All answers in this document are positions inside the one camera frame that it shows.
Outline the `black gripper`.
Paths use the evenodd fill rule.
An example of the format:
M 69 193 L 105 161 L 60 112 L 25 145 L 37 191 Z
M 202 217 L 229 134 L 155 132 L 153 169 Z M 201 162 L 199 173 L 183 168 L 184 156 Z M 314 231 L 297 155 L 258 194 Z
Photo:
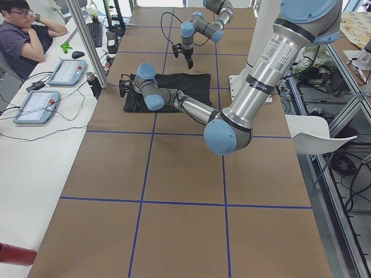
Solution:
M 191 69 L 193 67 L 192 55 L 194 53 L 194 48 L 192 47 L 190 49 L 182 49 L 182 53 L 187 62 L 188 69 Z

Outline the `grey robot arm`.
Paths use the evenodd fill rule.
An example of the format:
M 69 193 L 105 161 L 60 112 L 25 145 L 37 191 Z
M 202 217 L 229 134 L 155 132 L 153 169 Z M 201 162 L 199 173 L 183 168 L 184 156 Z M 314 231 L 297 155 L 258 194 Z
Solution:
M 155 68 L 149 63 L 139 65 L 133 88 L 143 96 L 149 110 L 171 105 L 205 125 L 207 147 L 215 154 L 227 155 L 250 143 L 253 118 L 299 51 L 338 39 L 341 11 L 341 1 L 262 1 L 254 36 L 265 47 L 254 66 L 241 72 L 241 86 L 232 103 L 222 110 L 213 109 L 179 89 L 159 87 Z
M 181 42 L 172 46 L 176 58 L 179 53 L 184 55 L 188 69 L 193 67 L 194 35 L 198 32 L 211 41 L 219 43 L 223 37 L 225 25 L 234 16 L 233 5 L 230 1 L 203 1 L 203 6 L 216 14 L 217 19 L 213 23 L 208 23 L 201 12 L 194 12 L 188 21 L 181 24 Z

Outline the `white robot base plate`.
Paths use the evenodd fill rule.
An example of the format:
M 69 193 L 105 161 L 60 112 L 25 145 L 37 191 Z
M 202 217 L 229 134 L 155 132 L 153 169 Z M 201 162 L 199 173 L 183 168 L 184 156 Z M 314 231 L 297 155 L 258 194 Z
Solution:
M 260 92 L 264 94 L 264 101 L 266 103 L 271 103 L 273 101 L 272 93 L 275 88 L 258 81 L 250 75 L 247 77 L 243 75 L 230 75 L 228 80 L 232 100 L 234 100 L 240 92 Z

